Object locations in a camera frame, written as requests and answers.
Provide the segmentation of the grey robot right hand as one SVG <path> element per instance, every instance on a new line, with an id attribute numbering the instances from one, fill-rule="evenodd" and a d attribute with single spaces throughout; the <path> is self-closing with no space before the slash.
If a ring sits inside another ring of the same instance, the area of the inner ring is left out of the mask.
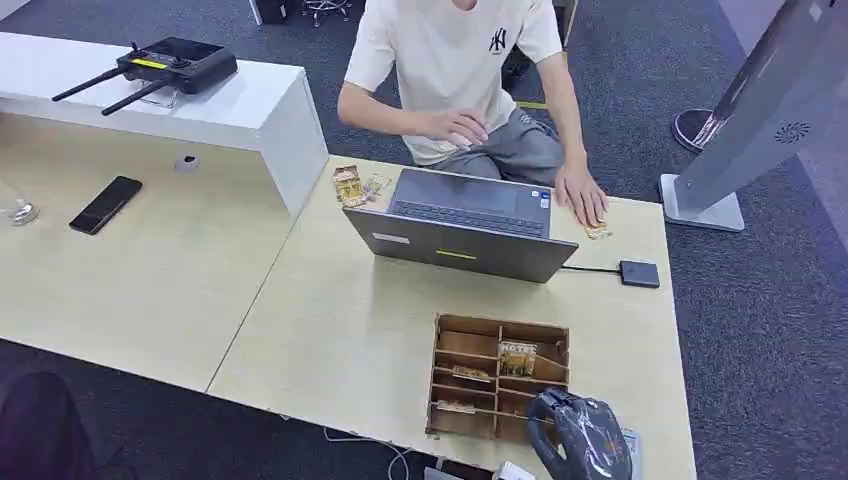
<path id="1" fill-rule="evenodd" d="M 630 479 L 631 453 L 611 407 L 558 387 L 525 409 L 528 439 L 553 479 Z"/>

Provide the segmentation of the person's left hand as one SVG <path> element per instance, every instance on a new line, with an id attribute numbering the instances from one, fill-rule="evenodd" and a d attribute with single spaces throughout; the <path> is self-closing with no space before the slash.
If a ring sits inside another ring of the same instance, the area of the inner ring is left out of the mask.
<path id="1" fill-rule="evenodd" d="M 555 176 L 554 189 L 558 202 L 570 206 L 582 225 L 598 227 L 604 222 L 608 199 L 585 163 L 566 161 Z"/>

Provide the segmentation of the person's right hand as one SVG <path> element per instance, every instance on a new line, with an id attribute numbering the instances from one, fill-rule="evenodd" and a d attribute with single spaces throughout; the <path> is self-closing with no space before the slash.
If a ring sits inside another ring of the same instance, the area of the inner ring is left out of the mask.
<path id="1" fill-rule="evenodd" d="M 474 110 L 416 112 L 419 134 L 434 141 L 445 141 L 461 149 L 481 145 L 488 140 L 483 116 Z"/>

